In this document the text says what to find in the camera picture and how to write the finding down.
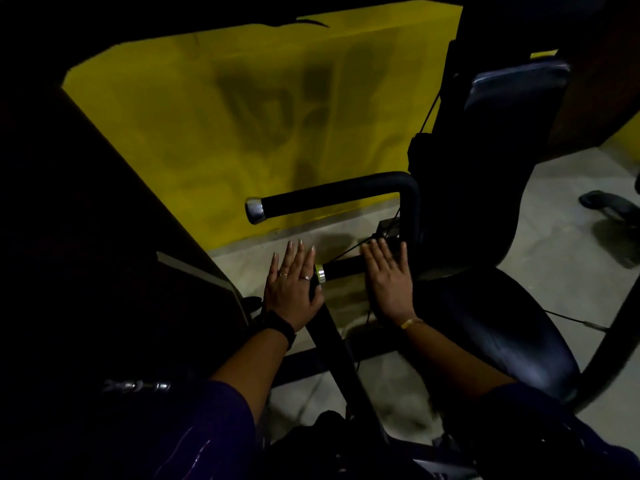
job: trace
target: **dark blue sleeve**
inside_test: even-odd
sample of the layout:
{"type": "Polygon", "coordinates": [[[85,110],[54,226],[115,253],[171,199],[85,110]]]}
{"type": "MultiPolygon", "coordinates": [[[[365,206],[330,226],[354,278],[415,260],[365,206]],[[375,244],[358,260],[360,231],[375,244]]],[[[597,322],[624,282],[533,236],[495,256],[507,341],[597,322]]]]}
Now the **dark blue sleeve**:
{"type": "Polygon", "coordinates": [[[574,414],[524,384],[498,387],[457,422],[481,475],[502,478],[640,478],[638,458],[601,439],[574,414]]]}
{"type": "MultiPolygon", "coordinates": [[[[162,416],[156,418],[165,421],[162,416]]],[[[253,416],[233,387],[208,381],[154,448],[156,480],[245,478],[255,443],[253,416]]]]}

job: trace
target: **black leather seat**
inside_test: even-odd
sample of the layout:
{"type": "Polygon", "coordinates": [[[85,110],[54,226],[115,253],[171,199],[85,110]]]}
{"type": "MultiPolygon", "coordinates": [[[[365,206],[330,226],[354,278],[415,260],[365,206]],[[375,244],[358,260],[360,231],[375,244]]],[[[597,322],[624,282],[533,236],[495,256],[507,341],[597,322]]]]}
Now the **black leather seat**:
{"type": "Polygon", "coordinates": [[[565,402],[580,370],[533,297],[494,267],[469,268],[414,289],[418,316],[509,376],[565,402]]]}

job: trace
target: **black wristwatch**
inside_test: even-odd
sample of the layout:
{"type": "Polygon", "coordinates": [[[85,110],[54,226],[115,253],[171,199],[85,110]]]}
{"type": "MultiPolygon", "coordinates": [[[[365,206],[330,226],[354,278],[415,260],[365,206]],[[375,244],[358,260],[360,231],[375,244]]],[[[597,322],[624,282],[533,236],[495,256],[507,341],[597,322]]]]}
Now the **black wristwatch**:
{"type": "Polygon", "coordinates": [[[284,318],[279,316],[276,312],[269,311],[262,314],[258,319],[258,331],[265,330],[267,328],[272,328],[283,334],[289,342],[289,348],[287,350],[291,350],[293,341],[296,339],[296,332],[293,330],[293,327],[289,322],[284,320],[284,318]]]}

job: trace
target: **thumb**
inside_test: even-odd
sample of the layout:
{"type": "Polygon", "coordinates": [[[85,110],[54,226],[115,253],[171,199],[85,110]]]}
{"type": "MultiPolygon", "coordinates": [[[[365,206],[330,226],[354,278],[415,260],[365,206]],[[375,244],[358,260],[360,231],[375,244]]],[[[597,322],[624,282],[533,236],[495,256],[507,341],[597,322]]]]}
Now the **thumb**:
{"type": "Polygon", "coordinates": [[[314,292],[314,298],[311,300],[311,310],[316,316],[320,307],[324,304],[324,295],[322,294],[322,286],[316,286],[316,291],[314,292]]]}

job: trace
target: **hand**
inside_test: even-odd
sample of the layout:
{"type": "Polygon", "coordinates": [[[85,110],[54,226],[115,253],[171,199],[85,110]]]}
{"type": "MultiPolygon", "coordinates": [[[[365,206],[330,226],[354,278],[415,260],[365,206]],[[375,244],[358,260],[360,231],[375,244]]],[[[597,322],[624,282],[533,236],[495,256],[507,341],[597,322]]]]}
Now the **hand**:
{"type": "Polygon", "coordinates": [[[279,256],[273,254],[271,268],[264,288],[264,311],[274,311],[291,324],[293,330],[299,332],[324,303],[320,285],[316,286],[314,298],[309,301],[309,281],[303,276],[314,275],[314,258],[316,247],[305,254],[305,245],[300,240],[298,252],[293,250],[289,241],[287,251],[278,272],[279,256]]]}
{"type": "Polygon", "coordinates": [[[406,242],[400,244],[400,265],[384,239],[380,239],[380,245],[372,239],[370,244],[360,247],[360,252],[367,263],[367,277],[380,311],[398,326],[414,318],[413,283],[406,242]]]}

